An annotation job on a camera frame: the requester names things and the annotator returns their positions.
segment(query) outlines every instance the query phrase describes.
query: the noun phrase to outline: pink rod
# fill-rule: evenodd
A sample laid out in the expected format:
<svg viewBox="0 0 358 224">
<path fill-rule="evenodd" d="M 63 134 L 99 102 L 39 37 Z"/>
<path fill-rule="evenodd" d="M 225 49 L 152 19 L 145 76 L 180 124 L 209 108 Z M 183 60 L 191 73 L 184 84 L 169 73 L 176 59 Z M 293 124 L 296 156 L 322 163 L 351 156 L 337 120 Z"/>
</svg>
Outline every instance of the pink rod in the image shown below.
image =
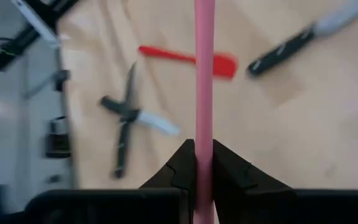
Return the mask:
<svg viewBox="0 0 358 224">
<path fill-rule="evenodd" d="M 212 199 L 212 74 L 215 0 L 195 0 L 197 198 L 194 222 L 214 223 Z"/>
</svg>

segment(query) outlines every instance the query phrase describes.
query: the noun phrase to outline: red silicone spatula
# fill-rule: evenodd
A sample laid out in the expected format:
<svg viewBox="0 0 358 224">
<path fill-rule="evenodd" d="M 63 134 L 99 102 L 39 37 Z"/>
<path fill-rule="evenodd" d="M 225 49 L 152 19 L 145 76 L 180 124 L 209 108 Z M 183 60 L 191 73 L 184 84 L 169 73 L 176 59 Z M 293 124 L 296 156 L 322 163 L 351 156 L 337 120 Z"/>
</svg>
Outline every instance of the red silicone spatula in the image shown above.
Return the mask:
<svg viewBox="0 0 358 224">
<path fill-rule="evenodd" d="M 162 57 L 174 60 L 181 60 L 186 62 L 196 63 L 194 55 L 185 55 L 170 50 L 161 49 L 153 46 L 141 45 L 139 52 L 146 56 Z M 237 59 L 229 54 L 214 54 L 214 68 L 213 73 L 215 77 L 232 79 L 237 71 Z"/>
</svg>

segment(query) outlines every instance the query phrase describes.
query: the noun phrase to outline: black frame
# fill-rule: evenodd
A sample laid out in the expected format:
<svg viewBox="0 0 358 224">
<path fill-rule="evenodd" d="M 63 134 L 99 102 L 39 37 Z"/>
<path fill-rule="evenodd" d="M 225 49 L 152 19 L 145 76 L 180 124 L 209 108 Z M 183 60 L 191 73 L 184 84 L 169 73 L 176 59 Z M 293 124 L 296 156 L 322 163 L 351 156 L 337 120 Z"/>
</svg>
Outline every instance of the black frame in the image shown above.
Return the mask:
<svg viewBox="0 0 358 224">
<path fill-rule="evenodd" d="M 39 0 L 25 0 L 26 3 L 39 15 L 39 17 L 56 32 L 56 23 L 59 18 L 71 9 L 78 0 L 53 0 L 49 5 Z M 0 51 L 0 71 L 20 57 L 25 50 L 39 37 L 39 33 L 27 23 L 16 36 L 4 44 Z"/>
<path fill-rule="evenodd" d="M 41 223 L 52 211 L 67 204 L 68 216 L 56 223 L 193 223 L 194 146 L 194 140 L 186 140 L 138 190 L 47 192 L 31 201 L 25 217 L 31 223 Z M 358 190 L 292 189 L 216 140 L 213 149 L 213 199 L 220 223 L 358 223 Z M 87 213 L 74 219 L 75 212 L 95 205 L 104 206 L 92 213 L 98 218 L 91 216 L 89 221 Z"/>
</svg>

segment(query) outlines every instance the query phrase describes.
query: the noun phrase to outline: black knife handle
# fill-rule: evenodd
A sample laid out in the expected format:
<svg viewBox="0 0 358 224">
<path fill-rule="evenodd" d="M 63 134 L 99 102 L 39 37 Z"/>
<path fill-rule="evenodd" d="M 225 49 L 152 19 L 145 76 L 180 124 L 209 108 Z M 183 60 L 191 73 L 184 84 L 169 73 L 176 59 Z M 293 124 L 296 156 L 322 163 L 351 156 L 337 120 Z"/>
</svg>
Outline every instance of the black knife handle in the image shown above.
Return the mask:
<svg viewBox="0 0 358 224">
<path fill-rule="evenodd" d="M 114 176 L 118 179 L 124 175 L 125 171 L 130 122 L 121 121 L 120 125 L 121 131 L 117 145 L 117 164 L 114 168 Z"/>
<path fill-rule="evenodd" d="M 264 54 L 248 66 L 249 75 L 251 77 L 258 77 L 265 71 L 273 68 L 284 60 L 288 59 L 302 47 L 306 46 L 314 39 L 315 35 L 313 28 L 309 27 L 284 44 L 271 50 L 269 53 Z"/>
</svg>

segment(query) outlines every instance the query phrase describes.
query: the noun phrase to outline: gray floor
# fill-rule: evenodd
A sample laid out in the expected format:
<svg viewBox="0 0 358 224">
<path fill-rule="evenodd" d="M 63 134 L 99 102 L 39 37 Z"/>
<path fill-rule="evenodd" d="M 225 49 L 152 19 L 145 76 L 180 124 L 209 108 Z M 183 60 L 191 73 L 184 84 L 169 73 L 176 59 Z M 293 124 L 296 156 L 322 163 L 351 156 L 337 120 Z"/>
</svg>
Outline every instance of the gray floor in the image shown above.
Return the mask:
<svg viewBox="0 0 358 224">
<path fill-rule="evenodd" d="M 24 18 L 10 0 L 0 0 L 0 36 L 13 37 Z M 22 210 L 34 196 L 48 189 L 70 187 L 68 161 L 43 157 L 48 120 L 61 115 L 58 93 L 49 83 L 36 95 L 28 93 L 57 70 L 54 50 L 39 39 L 5 72 L 0 72 L 0 184 L 7 185 L 8 212 Z M 46 184 L 60 174 L 63 181 Z"/>
</svg>

